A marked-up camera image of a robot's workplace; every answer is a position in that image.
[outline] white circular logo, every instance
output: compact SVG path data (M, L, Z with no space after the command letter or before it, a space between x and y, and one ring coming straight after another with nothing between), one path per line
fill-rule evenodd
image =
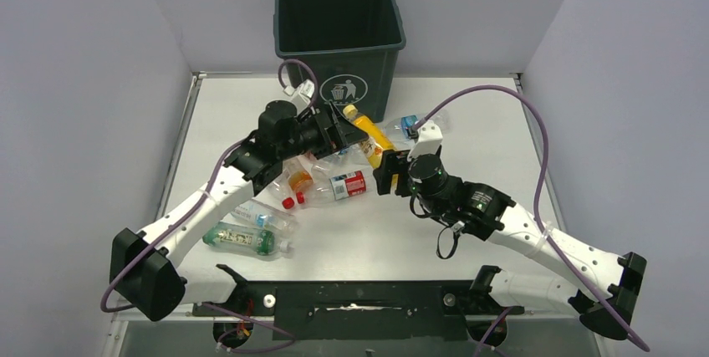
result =
M331 100L335 105L356 104L366 95L369 87L361 77L340 74L330 77L320 85L320 98Z

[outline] orange juice bottle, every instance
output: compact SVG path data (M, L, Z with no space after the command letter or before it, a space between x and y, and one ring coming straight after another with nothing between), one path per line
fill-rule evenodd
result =
M288 181L288 186L293 190L298 204L304 203L303 194L313 185L313 177L305 170L298 157L291 158L283 163L283 176Z
M365 153L367 161L375 169L381 165L382 154L385 150L396 150L394 144L386 138L386 135L379 130L369 117L362 115L354 105L347 105L342 109L344 117L360 130L370 135L370 138L360 142L360 148ZM392 191L396 189L398 175L394 175L391 180Z

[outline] white table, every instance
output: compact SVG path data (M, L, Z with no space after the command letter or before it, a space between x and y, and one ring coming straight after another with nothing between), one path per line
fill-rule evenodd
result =
M485 83L515 89L512 78L395 79L386 119L428 111L460 89ZM167 210L204 183L225 148L256 127L268 101L284 97L273 77L217 75L203 79ZM446 108L453 131L444 137L441 158L448 172L494 186L531 210L539 163L519 101L490 91L469 94ZM278 205L266 191L258 199ZM541 211L545 220L555 221L547 192ZM330 208L304 209L295 215L301 229L294 238L291 258L262 261L215 252L199 242L183 265L225 263L251 280L469 279L482 265L549 274L515 252L471 236L461 238L454 258L439 259L434 251L441 227L413 217L408 200L396 196L368 192ZM441 250L445 252L448 244L444 242Z

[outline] trash bin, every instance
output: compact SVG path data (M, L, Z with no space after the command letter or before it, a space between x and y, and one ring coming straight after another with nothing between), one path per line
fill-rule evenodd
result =
M395 0L276 0L276 55L299 59L315 72L319 99L356 104L374 122L384 119L399 51L406 45ZM308 74L288 66L300 84Z

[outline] wall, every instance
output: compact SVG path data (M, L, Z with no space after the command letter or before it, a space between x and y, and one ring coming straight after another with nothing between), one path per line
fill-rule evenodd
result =
M0 10L0 348L95 356L110 243L154 217L190 71L154 0Z
M192 70L271 72L274 0L156 0ZM400 74L523 70L563 0L396 0Z
M523 75L568 229L649 260L633 327L658 356L707 353L706 27L707 0L565 0Z

